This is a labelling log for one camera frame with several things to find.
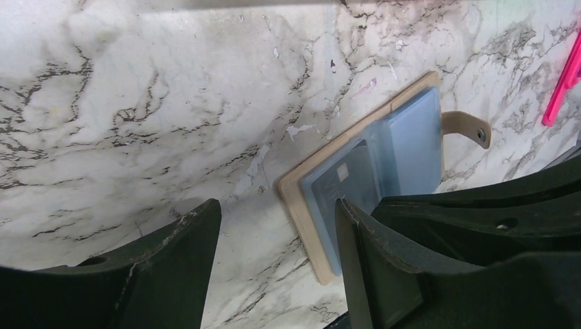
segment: white marble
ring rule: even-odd
[[[322,328],[346,311],[341,279],[317,283],[275,192],[314,150],[432,69],[444,109],[495,134],[446,136],[442,191],[574,143],[579,89],[554,127],[540,117],[578,1],[216,3],[1,2],[0,264],[75,265],[214,197],[202,327]]]

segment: pink object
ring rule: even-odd
[[[577,40],[573,45],[573,50],[571,50],[571,55],[565,65],[565,69],[561,73],[559,82],[557,82],[557,87],[553,92],[549,106],[543,115],[543,120],[541,121],[543,125],[552,127],[557,119],[557,114],[561,109],[563,104],[563,99],[567,95],[567,91],[573,88],[581,80],[581,33],[577,35]]]

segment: scratch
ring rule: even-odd
[[[297,128],[294,125],[286,128],[286,132],[288,132],[288,134],[290,135],[290,139],[294,142],[295,141],[295,136],[300,133],[300,132],[304,132],[305,130],[309,130],[312,127],[316,127],[316,125],[302,125],[301,127]]]
[[[264,19],[264,22],[267,24],[267,27],[269,28],[269,31],[272,32],[271,25],[269,23],[269,18],[266,15],[262,15],[262,19]]]

